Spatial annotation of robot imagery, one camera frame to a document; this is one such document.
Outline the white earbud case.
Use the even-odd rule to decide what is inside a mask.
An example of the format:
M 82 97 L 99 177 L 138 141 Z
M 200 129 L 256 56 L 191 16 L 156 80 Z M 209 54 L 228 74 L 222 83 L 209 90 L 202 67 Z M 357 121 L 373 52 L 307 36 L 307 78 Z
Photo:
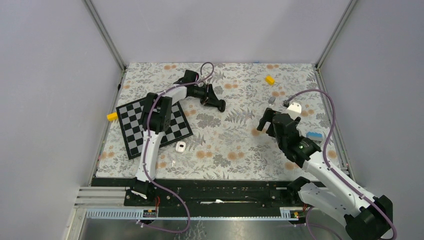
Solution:
M 175 150 L 178 153 L 183 153 L 186 150 L 187 144 L 184 141 L 178 141 L 175 145 Z

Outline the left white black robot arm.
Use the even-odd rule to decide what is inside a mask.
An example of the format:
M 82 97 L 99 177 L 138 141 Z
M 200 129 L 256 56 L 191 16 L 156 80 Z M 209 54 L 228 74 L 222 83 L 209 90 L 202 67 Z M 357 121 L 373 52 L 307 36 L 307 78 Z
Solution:
M 213 86 L 205 83 L 212 77 L 209 73 L 200 79 L 200 74 L 186 70 L 184 76 L 174 82 L 167 90 L 159 93 L 148 93 L 141 113 L 142 151 L 140 164 L 135 175 L 135 182 L 129 187 L 136 199 L 144 206 L 155 200 L 153 179 L 156 176 L 156 160 L 163 136 L 170 128 L 172 106 L 187 97 L 200 100 L 205 107 L 214 107 L 224 112 L 226 102 L 218 99 Z

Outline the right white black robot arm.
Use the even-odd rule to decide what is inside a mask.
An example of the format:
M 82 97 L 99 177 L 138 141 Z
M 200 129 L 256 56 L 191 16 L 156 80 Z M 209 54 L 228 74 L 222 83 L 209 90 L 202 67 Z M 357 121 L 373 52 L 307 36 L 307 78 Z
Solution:
M 353 240 L 378 240 L 391 231 L 392 201 L 385 195 L 375 196 L 325 161 L 321 148 L 300 135 L 300 120 L 268 107 L 257 127 L 261 131 L 269 123 L 266 133 L 276 139 L 284 156 L 326 187 L 322 190 L 307 178 L 298 177 L 287 187 L 287 201 L 293 206 L 305 203 L 318 208 L 341 224 Z

